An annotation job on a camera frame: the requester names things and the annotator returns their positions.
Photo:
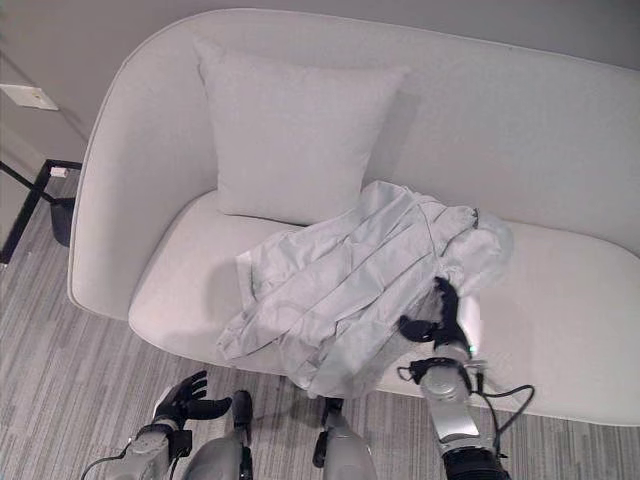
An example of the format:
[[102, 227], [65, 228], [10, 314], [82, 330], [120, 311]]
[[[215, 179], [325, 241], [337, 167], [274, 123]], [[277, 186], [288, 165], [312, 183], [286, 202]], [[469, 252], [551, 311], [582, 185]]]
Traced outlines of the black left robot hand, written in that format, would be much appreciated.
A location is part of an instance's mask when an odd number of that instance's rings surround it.
[[188, 420], [214, 420], [232, 406], [232, 398], [207, 400], [207, 372], [201, 370], [171, 387], [154, 409], [152, 422], [171, 421], [183, 429]]

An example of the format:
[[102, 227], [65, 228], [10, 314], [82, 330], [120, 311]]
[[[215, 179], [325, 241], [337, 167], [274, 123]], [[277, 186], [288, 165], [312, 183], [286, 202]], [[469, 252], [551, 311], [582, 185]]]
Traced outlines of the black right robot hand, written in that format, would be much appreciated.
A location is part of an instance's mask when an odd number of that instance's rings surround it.
[[433, 342], [434, 347], [459, 345], [471, 359], [474, 351], [458, 320], [461, 300], [455, 287], [445, 278], [436, 277], [432, 293], [435, 294], [436, 307], [432, 317], [416, 319], [402, 315], [397, 321], [399, 332], [414, 343]]

